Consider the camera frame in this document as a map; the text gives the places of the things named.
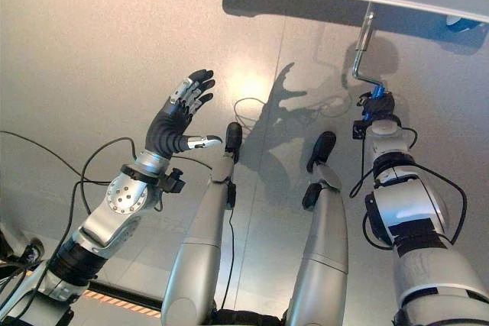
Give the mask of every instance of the black cable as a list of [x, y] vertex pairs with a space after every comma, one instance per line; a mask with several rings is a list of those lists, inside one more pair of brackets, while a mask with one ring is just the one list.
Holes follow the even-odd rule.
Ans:
[[426, 168], [424, 166], [421, 166], [418, 163], [411, 163], [411, 166], [418, 167], [418, 168], [422, 169], [423, 171], [426, 171], [427, 173], [431, 173], [435, 177], [438, 177], [442, 181], [445, 181], [446, 183], [448, 183], [449, 185], [451, 185], [452, 187], [454, 187], [455, 189], [457, 189], [458, 192], [460, 192], [460, 195], [461, 195], [461, 214], [460, 214], [460, 219], [458, 220], [457, 228], [455, 229], [455, 232], [453, 234], [453, 237], [450, 240], [450, 243], [451, 244], [455, 244], [455, 242], [457, 241], [458, 236], [459, 236], [459, 234], [461, 232], [461, 229], [464, 226], [465, 216], [467, 214], [467, 195], [465, 194], [464, 190], [462, 190], [460, 188], [460, 186], [458, 186], [453, 181], [450, 181], [446, 177], [440, 175], [439, 173], [437, 173], [437, 172], [435, 172], [435, 171], [433, 171], [433, 170], [431, 170], [429, 168]]
[[[44, 149], [46, 150], [48, 153], [54, 155], [58, 160], [60, 160], [61, 162], [64, 163], [65, 166], [67, 166], [69, 169], [71, 169], [76, 175], [80, 176], [81, 177], [81, 173], [78, 172], [71, 164], [69, 164], [64, 158], [62, 158], [59, 154], [57, 153], [54, 153], [51, 149], [49, 149], [48, 147], [45, 147], [43, 144], [40, 144], [38, 143], [37, 141], [35, 140], [32, 140], [28, 137], [23, 137], [22, 135], [20, 134], [17, 134], [17, 133], [13, 133], [11, 131], [6, 131], [6, 130], [0, 130], [0, 133], [3, 133], [3, 134], [8, 134], [8, 135], [12, 135], [14, 137], [18, 137], [20, 139], [23, 139], [23, 140], [26, 140], [28, 141], [29, 143], [32, 143], [36, 146], [38, 146], [39, 148], [41, 149]], [[92, 180], [92, 179], [89, 179], [89, 178], [85, 178], [85, 180], [87, 182], [90, 182], [90, 183], [95, 183], [96, 185], [105, 185], [105, 181], [99, 181], [99, 180]]]
[[350, 199], [354, 198], [360, 192], [361, 187], [364, 184], [365, 179], [374, 171], [372, 168], [370, 171], [364, 174], [364, 162], [365, 162], [365, 139], [361, 140], [361, 178], [355, 183], [353, 189], [350, 191]]
[[224, 304], [226, 302], [226, 297], [228, 296], [229, 284], [231, 283], [232, 276], [232, 268], [235, 265], [235, 229], [232, 226], [231, 219], [232, 215], [235, 213], [235, 209], [231, 210], [231, 215], [229, 215], [229, 226], [231, 227], [231, 236], [232, 236], [232, 257], [231, 257], [231, 267], [229, 268], [229, 277], [228, 284], [226, 285], [226, 291], [224, 293], [224, 298], [222, 299], [221, 309], [224, 308]]
[[37, 282], [36, 284], [36, 287], [34, 288], [34, 290], [32, 291], [31, 293], [31, 296], [29, 298], [29, 301], [28, 303], [24, 306], [24, 309], [22, 310], [21, 313], [19, 313], [15, 318], [11, 319], [10, 321], [8, 321], [7, 323], [5, 324], [14, 324], [16, 321], [18, 321], [23, 315], [25, 315], [25, 312], [28, 311], [29, 307], [31, 307], [31, 304], [32, 302], [34, 301], [34, 298], [37, 294], [37, 291], [39, 290], [39, 287], [40, 287], [40, 284], [42, 283], [44, 277], [46, 276], [47, 274], [47, 271], [49, 269], [49, 265], [51, 264], [51, 261], [53, 260], [54, 256], [58, 253], [58, 251], [60, 250], [61, 246], [63, 246], [63, 242], [64, 240], [66, 239], [66, 236], [68, 235], [68, 233], [70, 232], [70, 228], [71, 228], [71, 224], [73, 222], [73, 209], [75, 207], [75, 194], [76, 194], [76, 188], [78, 187], [78, 185], [81, 183], [81, 181], [78, 181], [75, 183], [75, 185], [73, 186], [73, 191], [71, 192], [71, 203], [70, 203], [70, 213], [68, 215], [68, 223], [66, 225], [66, 229], [63, 233], [63, 236], [61, 236], [61, 239], [60, 241], [58, 242], [58, 245], [56, 246], [56, 248], [54, 249], [54, 252], [53, 252], [53, 255], [51, 256], [51, 258], [47, 261], [47, 264], [46, 264], [46, 267], [44, 268], [42, 274], [40, 275], [40, 278], [39, 278], [39, 281]]
[[24, 270], [24, 267], [19, 266], [18, 269], [12, 271], [12, 274], [10, 274], [10, 276], [2, 283], [2, 286], [0, 286], [0, 294], [5, 290], [5, 287], [11, 282], [12, 279], [22, 273], [22, 270]]
[[412, 147], [414, 147], [414, 145], [418, 141], [418, 132], [416, 130], [414, 130], [413, 128], [411, 128], [411, 127], [403, 127], [403, 130], [411, 131], [414, 134], [413, 142], [410, 145], [410, 149], [411, 149]]
[[353, 186], [353, 189], [351, 189], [351, 191], [350, 191], [350, 195], [349, 195], [351, 199], [352, 199], [352, 198], [354, 198], [354, 197], [355, 197], [355, 196], [358, 194], [358, 192], [360, 191], [361, 186], [363, 185], [363, 183], [364, 183], [365, 179], [366, 179], [367, 177], [369, 177], [369, 175], [370, 175], [370, 174], [371, 174], [373, 171], [374, 171], [374, 169], [373, 169], [373, 168], [372, 168], [372, 169], [370, 169], [370, 170], [369, 170], [367, 173], [365, 173], [365, 174], [364, 174], [364, 175], [361, 177], [361, 179], [360, 179], [360, 180], [359, 180], [359, 181], [358, 181], [358, 182], [355, 184], [355, 186]]
[[179, 156], [173, 156], [173, 158], [178, 158], [179, 160], [191, 160], [192, 162], [196, 162], [198, 164], [202, 164], [204, 167], [207, 167], [209, 169], [212, 169], [212, 167], [209, 164], [206, 164], [204, 162], [201, 162], [200, 160], [194, 160], [193, 158], [189, 157], [179, 157]]
[[393, 247], [384, 247], [384, 246], [381, 246], [381, 245], [379, 245], [379, 244], [376, 244], [375, 242], [373, 242], [373, 241], [372, 241], [372, 240], [369, 238], [369, 236], [368, 236], [368, 234], [367, 234], [367, 218], [368, 218], [368, 215], [367, 215], [367, 213], [365, 213], [365, 215], [364, 215], [364, 220], [361, 222], [361, 229], [362, 229], [362, 231], [364, 232], [364, 237], [365, 237], [365, 240], [367, 240], [367, 242], [368, 242], [369, 244], [371, 244], [371, 245], [372, 245], [372, 246], [374, 246], [375, 248], [378, 248], [379, 250], [385, 250], [385, 251], [387, 251], [387, 250], [392, 250], [392, 249], [393, 249]]
[[160, 195], [159, 195], [159, 202], [160, 202], [160, 207], [157, 208], [156, 206], [154, 207], [154, 210], [158, 211], [158, 212], [162, 212], [163, 211], [163, 190], [160, 190]]
[[10, 293], [7, 295], [7, 297], [5, 298], [5, 300], [2, 302], [2, 304], [0, 305], [0, 309], [4, 308], [4, 306], [7, 304], [7, 302], [10, 300], [10, 298], [14, 295], [15, 292], [17, 292], [17, 289], [21, 286], [22, 282], [24, 281], [25, 279], [25, 276], [27, 275], [28, 273], [28, 269], [27, 267], [24, 267], [22, 269], [21, 272], [17, 273], [15, 275], [16, 272], [12, 273], [12, 275], [10, 275], [10, 277], [8, 278], [8, 280], [5, 282], [4, 285], [2, 285], [2, 287], [0, 288], [0, 293], [2, 293], [5, 289], [5, 287], [7, 286], [7, 284], [10, 283], [10, 281], [12, 279], [14, 279], [18, 274], [22, 273], [22, 276], [19, 278], [19, 280], [17, 281], [17, 283], [15, 283], [15, 287], [10, 291]]
[[134, 157], [134, 159], [136, 160], [137, 157], [136, 157], [136, 147], [134, 145], [134, 141], [130, 138], [130, 137], [119, 137], [117, 139], [114, 139], [114, 140], [111, 140], [109, 141], [108, 143], [105, 143], [104, 145], [102, 145], [99, 149], [97, 149], [95, 152], [93, 152], [93, 154], [89, 157], [89, 159], [86, 160], [85, 164], [83, 165], [83, 168], [82, 168], [82, 172], [80, 174], [80, 191], [82, 193], [82, 203], [83, 205], [85, 206], [85, 210], [87, 213], [92, 214], [92, 210], [90, 210], [90, 207], [89, 207], [89, 203], [86, 201], [86, 197], [85, 197], [85, 188], [83, 187], [83, 184], [85, 182], [85, 171], [86, 171], [86, 167], [89, 165], [89, 163], [92, 161], [92, 159], [101, 151], [101, 150], [104, 150], [106, 147], [108, 147], [109, 145], [112, 145], [114, 143], [117, 143], [118, 141], [121, 141], [121, 140], [129, 140], [131, 142], [131, 152], [132, 152], [132, 156]]

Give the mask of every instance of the black joint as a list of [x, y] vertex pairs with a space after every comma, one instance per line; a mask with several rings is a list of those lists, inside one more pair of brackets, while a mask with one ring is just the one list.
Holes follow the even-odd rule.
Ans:
[[226, 129], [225, 152], [233, 153], [235, 164], [239, 160], [239, 150], [243, 141], [243, 129], [237, 122], [232, 122]]
[[391, 152], [382, 154], [374, 161], [374, 177], [378, 177], [383, 171], [396, 166], [410, 166], [414, 158], [407, 153]]
[[232, 210], [236, 205], [236, 184], [228, 182], [228, 201], [226, 202], [226, 209]]
[[255, 326], [282, 326], [278, 317], [260, 315], [250, 311], [219, 309], [214, 312], [209, 324], [249, 324]]
[[313, 165], [326, 163], [336, 144], [336, 135], [332, 131], [325, 131], [319, 135], [314, 144], [313, 153], [306, 164], [307, 172], [313, 172]]
[[145, 182], [149, 185], [156, 185], [158, 183], [157, 177], [151, 177], [151, 176], [145, 175], [145, 174], [131, 168], [127, 164], [122, 165], [121, 172], [124, 173], [125, 175], [131, 177], [133, 180], [142, 181], [142, 182]]
[[65, 282], [86, 286], [106, 261], [106, 258], [91, 253], [70, 239], [54, 255], [49, 270]]
[[306, 190], [303, 197], [304, 210], [313, 210], [316, 202], [318, 201], [319, 194], [321, 193], [322, 186], [320, 183], [311, 183]]
[[351, 136], [355, 140], [363, 140], [367, 135], [367, 128], [370, 126], [370, 123], [364, 120], [355, 120], [353, 121], [353, 129], [351, 130]]
[[368, 220], [370, 222], [370, 226], [372, 227], [372, 233], [374, 236], [378, 240], [392, 246], [392, 241], [390, 240], [389, 234], [385, 229], [384, 222], [382, 221], [373, 192], [365, 196], [365, 208], [367, 209]]
[[389, 231], [394, 236], [399, 257], [420, 248], [446, 248], [429, 218], [392, 225]]
[[183, 172], [178, 168], [173, 168], [172, 173], [168, 176], [164, 173], [157, 182], [157, 187], [169, 194], [178, 194], [185, 186], [185, 182], [180, 179]]
[[171, 177], [172, 179], [179, 179], [179, 178], [180, 178], [180, 176], [182, 176], [182, 175], [183, 175], [183, 171], [182, 171], [181, 169], [178, 169], [178, 168], [173, 168], [173, 169], [172, 169], [172, 172], [171, 172], [171, 174], [170, 174], [170, 177]]

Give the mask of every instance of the robot finger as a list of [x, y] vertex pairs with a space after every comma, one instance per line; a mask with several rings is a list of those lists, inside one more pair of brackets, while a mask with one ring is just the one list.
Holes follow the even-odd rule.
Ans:
[[189, 114], [194, 115], [206, 102], [209, 102], [214, 95], [212, 93], [207, 93], [201, 98], [196, 99], [194, 103], [189, 107]]
[[190, 74], [189, 79], [194, 82], [202, 83], [205, 82], [207, 79], [211, 79], [213, 75], [214, 72], [212, 70], [202, 69]]
[[194, 81], [190, 78], [185, 78], [170, 95], [170, 102], [175, 105], [179, 99], [183, 98], [193, 83]]
[[211, 89], [213, 86], [215, 86], [215, 80], [211, 79], [207, 82], [202, 83], [199, 89], [202, 91], [202, 93], [204, 93], [207, 89]]

